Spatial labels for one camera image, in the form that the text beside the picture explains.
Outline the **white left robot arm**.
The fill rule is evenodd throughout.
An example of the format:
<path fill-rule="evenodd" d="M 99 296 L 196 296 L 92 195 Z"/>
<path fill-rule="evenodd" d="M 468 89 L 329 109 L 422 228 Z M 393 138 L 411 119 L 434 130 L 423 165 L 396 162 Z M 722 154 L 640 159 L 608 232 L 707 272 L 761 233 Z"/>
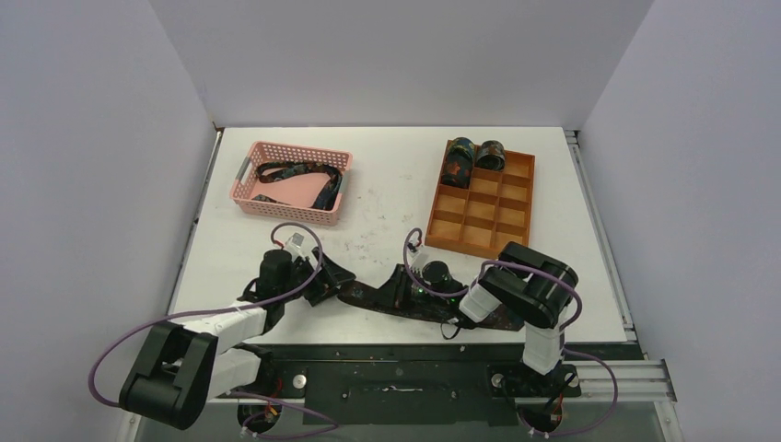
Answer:
<path fill-rule="evenodd" d="M 269 250 L 257 277 L 227 312 L 152 326 L 122 385 L 120 407 L 184 430 L 215 397 L 237 391 L 274 398 L 295 388 L 270 350 L 247 341 L 269 332 L 288 301 L 302 297 L 317 306 L 355 281 L 354 273 L 319 248 L 312 253 L 309 258 L 292 248 Z"/>

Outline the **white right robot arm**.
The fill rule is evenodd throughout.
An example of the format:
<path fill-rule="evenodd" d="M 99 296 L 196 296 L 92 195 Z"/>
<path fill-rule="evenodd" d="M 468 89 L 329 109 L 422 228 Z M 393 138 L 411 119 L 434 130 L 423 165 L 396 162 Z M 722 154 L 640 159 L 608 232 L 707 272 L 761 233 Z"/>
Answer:
<path fill-rule="evenodd" d="M 570 304 L 582 310 L 577 274 L 567 264 L 510 241 L 495 260 L 484 262 L 468 284 L 457 281 L 442 261 L 430 261 L 409 244 L 403 261 L 374 296 L 394 313 L 425 316 L 457 329 L 473 329 L 498 309 L 518 318 L 525 330 L 520 381 L 542 395 L 557 382 L 564 355 Z"/>

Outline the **brown floral tie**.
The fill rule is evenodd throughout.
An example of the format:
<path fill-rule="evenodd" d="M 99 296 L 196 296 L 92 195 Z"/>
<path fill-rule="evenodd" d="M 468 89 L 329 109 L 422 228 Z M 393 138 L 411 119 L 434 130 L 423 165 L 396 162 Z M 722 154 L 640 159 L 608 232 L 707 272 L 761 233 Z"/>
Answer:
<path fill-rule="evenodd" d="M 446 300 L 441 297 L 432 297 L 419 292 L 417 288 L 409 285 L 399 307 L 394 304 L 394 296 L 397 294 L 392 287 L 392 282 L 386 282 L 381 288 L 374 288 L 361 282 L 354 281 L 344 286 L 337 298 L 356 308 L 406 318 L 410 320 L 422 320 L 438 324 L 449 323 L 465 329 L 487 329 L 508 332 L 518 332 L 523 327 L 523 321 L 511 314 L 504 306 L 498 307 L 483 321 L 474 322 L 464 314 L 458 312 L 456 301 Z"/>

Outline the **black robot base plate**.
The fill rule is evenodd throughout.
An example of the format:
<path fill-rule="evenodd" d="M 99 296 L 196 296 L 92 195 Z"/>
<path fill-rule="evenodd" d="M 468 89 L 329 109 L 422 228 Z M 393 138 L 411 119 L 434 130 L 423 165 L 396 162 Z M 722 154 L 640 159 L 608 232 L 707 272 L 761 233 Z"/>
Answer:
<path fill-rule="evenodd" d="M 513 398 L 553 407 L 559 386 L 521 369 L 520 344 L 334 346 L 252 349 L 260 375 L 241 392 L 301 399 L 342 425 L 515 425 Z"/>

